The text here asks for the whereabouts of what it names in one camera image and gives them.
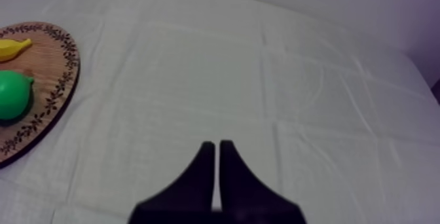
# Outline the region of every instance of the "plastic fruit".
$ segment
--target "plastic fruit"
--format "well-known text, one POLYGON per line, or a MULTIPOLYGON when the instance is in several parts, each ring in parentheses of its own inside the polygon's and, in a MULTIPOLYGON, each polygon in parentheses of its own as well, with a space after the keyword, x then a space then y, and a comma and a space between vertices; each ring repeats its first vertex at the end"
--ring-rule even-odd
POLYGON ((20 51, 31 44, 31 39, 26 39, 23 42, 12 39, 0 39, 0 62, 14 59, 20 51))
POLYGON ((0 71, 0 120, 20 116, 29 103, 33 79, 14 71, 0 71))

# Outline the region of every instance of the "white tablecloth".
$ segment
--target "white tablecloth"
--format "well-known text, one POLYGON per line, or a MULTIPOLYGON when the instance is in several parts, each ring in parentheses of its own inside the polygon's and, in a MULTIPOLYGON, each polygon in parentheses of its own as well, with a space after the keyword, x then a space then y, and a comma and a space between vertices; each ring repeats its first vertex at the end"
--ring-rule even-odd
POLYGON ((57 24, 81 52, 64 116, 0 170, 2 224, 125 223, 221 139, 309 223, 440 222, 440 109, 367 36, 250 0, 0 0, 0 15, 57 24))

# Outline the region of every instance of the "banana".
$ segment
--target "banana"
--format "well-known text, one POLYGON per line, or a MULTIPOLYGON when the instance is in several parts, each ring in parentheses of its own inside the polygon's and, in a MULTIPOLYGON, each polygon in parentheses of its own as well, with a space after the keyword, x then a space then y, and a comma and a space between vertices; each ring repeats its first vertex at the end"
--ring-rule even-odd
POLYGON ((23 49, 32 44, 31 39, 18 42, 12 39, 0 39, 0 62, 14 59, 23 49))

